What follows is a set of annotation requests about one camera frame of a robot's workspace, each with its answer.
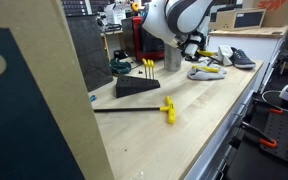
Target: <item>sneaker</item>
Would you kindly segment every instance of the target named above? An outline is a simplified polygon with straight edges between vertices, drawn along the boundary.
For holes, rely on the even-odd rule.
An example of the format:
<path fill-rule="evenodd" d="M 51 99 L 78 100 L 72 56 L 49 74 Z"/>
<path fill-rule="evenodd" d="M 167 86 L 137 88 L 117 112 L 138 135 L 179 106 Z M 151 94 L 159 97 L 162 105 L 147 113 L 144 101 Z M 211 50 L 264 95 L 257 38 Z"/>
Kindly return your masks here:
<path fill-rule="evenodd" d="M 255 68 L 256 64 L 246 56 L 243 50 L 232 47 L 233 56 L 230 58 L 233 65 L 241 69 Z"/>

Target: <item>white box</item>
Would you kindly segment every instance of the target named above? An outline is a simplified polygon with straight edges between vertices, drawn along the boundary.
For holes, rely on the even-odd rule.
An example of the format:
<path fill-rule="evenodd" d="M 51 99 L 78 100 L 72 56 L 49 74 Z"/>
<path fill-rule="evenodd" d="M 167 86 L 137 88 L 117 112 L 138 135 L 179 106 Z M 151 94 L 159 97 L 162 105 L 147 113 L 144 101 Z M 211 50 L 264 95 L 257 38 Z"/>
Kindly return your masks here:
<path fill-rule="evenodd" d="M 105 8 L 106 21 L 110 24 L 122 24 L 121 20 L 126 18 L 125 5 L 110 4 Z"/>
<path fill-rule="evenodd" d="M 122 24 L 121 20 L 125 19 L 125 9 L 108 10 L 106 11 L 106 21 L 111 24 Z"/>

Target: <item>black tool holder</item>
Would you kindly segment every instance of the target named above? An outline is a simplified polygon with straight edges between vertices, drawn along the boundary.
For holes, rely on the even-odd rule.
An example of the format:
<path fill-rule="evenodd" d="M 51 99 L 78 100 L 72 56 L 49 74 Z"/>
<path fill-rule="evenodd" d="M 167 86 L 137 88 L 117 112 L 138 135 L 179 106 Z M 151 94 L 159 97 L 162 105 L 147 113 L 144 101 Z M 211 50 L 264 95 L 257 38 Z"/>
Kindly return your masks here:
<path fill-rule="evenodd" d="M 124 97 L 159 88 L 158 80 L 130 76 L 119 76 L 116 82 L 116 97 Z"/>

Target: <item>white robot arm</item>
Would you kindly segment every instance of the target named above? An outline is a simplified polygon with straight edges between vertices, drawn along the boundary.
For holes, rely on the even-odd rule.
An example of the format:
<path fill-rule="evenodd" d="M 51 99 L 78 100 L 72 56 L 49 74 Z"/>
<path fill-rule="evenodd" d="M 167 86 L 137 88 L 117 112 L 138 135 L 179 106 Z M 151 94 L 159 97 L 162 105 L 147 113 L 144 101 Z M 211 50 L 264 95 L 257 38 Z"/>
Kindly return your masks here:
<path fill-rule="evenodd" d="M 199 29 L 214 2 L 215 0 L 153 0 L 142 12 L 142 27 L 164 43 L 181 49 L 185 55 L 194 56 L 199 45 L 205 43 L 204 35 Z"/>

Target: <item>cable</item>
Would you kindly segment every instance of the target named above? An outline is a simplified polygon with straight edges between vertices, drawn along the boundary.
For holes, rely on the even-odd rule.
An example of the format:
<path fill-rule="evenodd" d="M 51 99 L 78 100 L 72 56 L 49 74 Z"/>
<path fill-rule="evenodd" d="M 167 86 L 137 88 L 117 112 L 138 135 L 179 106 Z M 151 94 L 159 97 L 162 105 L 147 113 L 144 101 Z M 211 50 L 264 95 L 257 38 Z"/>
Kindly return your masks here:
<path fill-rule="evenodd" d="M 288 112 L 288 109 L 281 108 L 281 107 L 279 107 L 279 106 L 276 106 L 276 105 L 274 105 L 274 104 L 269 103 L 269 102 L 264 98 L 265 94 L 267 94 L 267 93 L 281 93 L 281 91 L 277 91 L 277 90 L 265 91 L 265 92 L 262 94 L 262 99 L 263 99 L 263 101 L 266 102 L 267 104 L 269 104 L 269 105 L 271 105 L 271 106 L 273 106 L 273 107 L 276 107 L 276 108 L 278 108 L 278 109 L 280 109 L 280 110 L 283 110 L 283 111 L 285 111 L 285 112 Z"/>

